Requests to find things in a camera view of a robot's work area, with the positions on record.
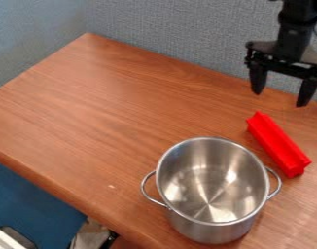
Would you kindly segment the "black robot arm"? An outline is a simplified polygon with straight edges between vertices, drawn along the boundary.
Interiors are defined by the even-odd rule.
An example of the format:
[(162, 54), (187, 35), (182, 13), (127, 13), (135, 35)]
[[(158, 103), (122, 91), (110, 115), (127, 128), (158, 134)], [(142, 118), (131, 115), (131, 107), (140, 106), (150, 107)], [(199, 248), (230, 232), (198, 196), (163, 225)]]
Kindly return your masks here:
[(302, 79), (295, 106), (303, 107), (317, 91), (317, 52), (310, 46), (317, 25), (317, 0), (282, 1), (278, 38), (246, 43), (245, 64), (255, 94), (262, 93), (269, 71)]

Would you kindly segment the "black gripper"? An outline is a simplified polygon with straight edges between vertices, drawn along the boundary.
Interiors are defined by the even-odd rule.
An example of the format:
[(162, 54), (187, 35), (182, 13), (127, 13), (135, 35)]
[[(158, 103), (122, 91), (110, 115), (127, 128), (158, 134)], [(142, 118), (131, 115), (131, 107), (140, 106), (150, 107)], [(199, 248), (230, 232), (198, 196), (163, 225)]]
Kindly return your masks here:
[(317, 52), (310, 46), (303, 49), (297, 44), (281, 48), (277, 41), (250, 41), (246, 43), (250, 89), (261, 94), (266, 85), (267, 72), (301, 78), (297, 107), (308, 105), (317, 91)]

